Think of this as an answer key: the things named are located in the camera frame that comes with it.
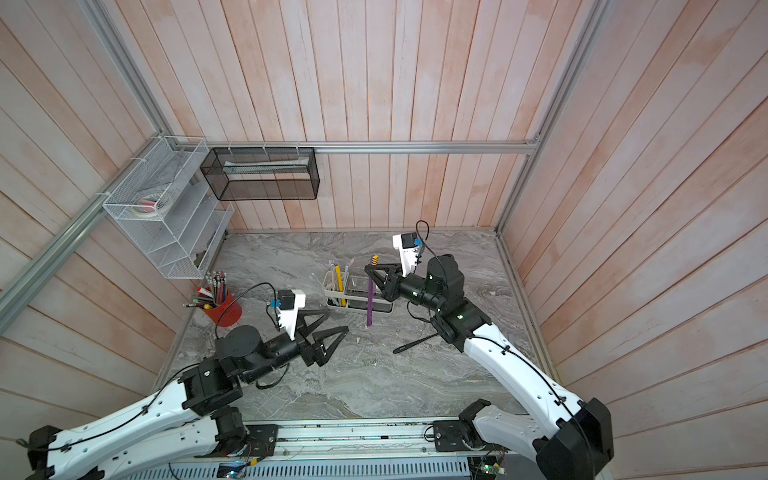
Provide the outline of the yellow toothbrush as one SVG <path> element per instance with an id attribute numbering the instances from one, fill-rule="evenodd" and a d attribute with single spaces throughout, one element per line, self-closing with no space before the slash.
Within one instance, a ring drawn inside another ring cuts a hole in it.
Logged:
<path id="1" fill-rule="evenodd" d="M 338 297 L 338 304 L 340 307 L 345 308 L 347 306 L 347 301 L 345 298 L 344 274 L 339 265 L 335 265 L 334 272 L 335 272 L 335 278 L 336 278 L 335 291 L 340 294 L 340 296 Z"/>

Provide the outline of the black toothbrush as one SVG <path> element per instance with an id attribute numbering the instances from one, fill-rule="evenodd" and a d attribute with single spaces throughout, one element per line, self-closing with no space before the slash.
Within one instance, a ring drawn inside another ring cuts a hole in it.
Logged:
<path id="1" fill-rule="evenodd" d="M 431 340 L 433 338 L 436 338 L 436 337 L 439 337 L 438 333 L 433 333 L 433 334 L 425 336 L 423 338 L 419 338 L 417 340 L 414 340 L 414 341 L 411 341 L 411 342 L 406 343 L 404 345 L 401 345 L 399 347 L 396 347 L 392 351 L 392 353 L 394 355 L 402 354 L 402 353 L 404 353 L 404 352 L 406 352 L 406 351 L 408 351 L 408 350 L 410 350 L 410 349 L 412 349 L 412 348 L 414 348 L 416 346 L 419 346 L 419 345 L 421 345 L 421 344 L 423 344 L 423 343 L 425 343 L 425 342 L 427 342 L 427 341 L 429 341 L 429 340 Z"/>

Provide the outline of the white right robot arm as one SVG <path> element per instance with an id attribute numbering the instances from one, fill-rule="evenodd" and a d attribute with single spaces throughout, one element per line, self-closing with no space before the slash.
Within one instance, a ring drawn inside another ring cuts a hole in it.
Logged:
<path id="1" fill-rule="evenodd" d="M 583 401 L 531 363 L 491 317 L 464 294 L 464 275 L 451 255 L 429 260 L 424 276 L 399 264 L 365 272 L 389 302 L 427 308 L 436 333 L 484 367 L 525 409 L 509 414 L 484 400 L 459 420 L 467 444 L 503 447 L 534 461 L 547 479 L 594 479 L 614 457 L 611 413 L 598 399 Z"/>

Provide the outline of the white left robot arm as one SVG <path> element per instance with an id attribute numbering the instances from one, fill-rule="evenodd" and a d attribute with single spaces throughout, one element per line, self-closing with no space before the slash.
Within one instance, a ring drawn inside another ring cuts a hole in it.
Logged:
<path id="1" fill-rule="evenodd" d="M 187 456 L 239 454 L 249 429 L 233 402 L 246 384 L 294 359 L 328 363 L 349 332 L 322 329 L 328 311 L 313 310 L 314 322 L 297 313 L 293 333 L 265 341 L 252 325 L 240 325 L 215 342 L 212 357 L 181 369 L 149 396 L 71 429 L 46 425 L 19 445 L 27 451 L 34 479 L 107 479 L 130 475 L 140 461 L 168 463 Z"/>

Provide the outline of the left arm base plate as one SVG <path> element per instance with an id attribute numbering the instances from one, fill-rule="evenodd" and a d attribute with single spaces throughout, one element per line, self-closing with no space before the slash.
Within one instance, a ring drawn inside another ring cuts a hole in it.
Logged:
<path id="1" fill-rule="evenodd" d="M 238 453 L 240 458 L 259 461 L 275 454 L 279 426 L 277 424 L 247 423 L 244 446 Z"/>

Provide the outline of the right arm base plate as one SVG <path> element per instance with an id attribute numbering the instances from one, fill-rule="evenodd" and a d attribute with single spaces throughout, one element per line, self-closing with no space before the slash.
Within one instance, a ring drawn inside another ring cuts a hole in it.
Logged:
<path id="1" fill-rule="evenodd" d="M 432 423 L 432 433 L 438 452 L 471 451 L 484 445 L 468 421 L 438 420 Z"/>

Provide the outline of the purple toothbrush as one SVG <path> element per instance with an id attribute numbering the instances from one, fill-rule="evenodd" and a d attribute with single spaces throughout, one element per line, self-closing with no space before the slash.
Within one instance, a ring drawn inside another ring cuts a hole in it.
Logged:
<path id="1" fill-rule="evenodd" d="M 370 266 L 377 266 L 379 262 L 379 256 L 373 255 L 371 257 Z M 371 327 L 373 325 L 373 305 L 374 305 L 374 296 L 376 291 L 376 285 L 374 280 L 369 277 L 368 278 L 368 289 L 367 289 L 367 312 L 366 312 L 366 326 Z"/>

